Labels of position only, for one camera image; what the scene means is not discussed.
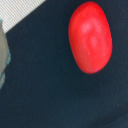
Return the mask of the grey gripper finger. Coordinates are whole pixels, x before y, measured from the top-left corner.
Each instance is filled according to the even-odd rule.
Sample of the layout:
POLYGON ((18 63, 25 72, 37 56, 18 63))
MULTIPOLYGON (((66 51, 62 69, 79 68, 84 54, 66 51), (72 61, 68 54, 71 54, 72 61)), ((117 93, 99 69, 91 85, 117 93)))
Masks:
POLYGON ((0 89, 5 81, 5 69, 11 61, 11 54, 7 43, 6 35, 2 28, 2 20, 0 19, 0 89))

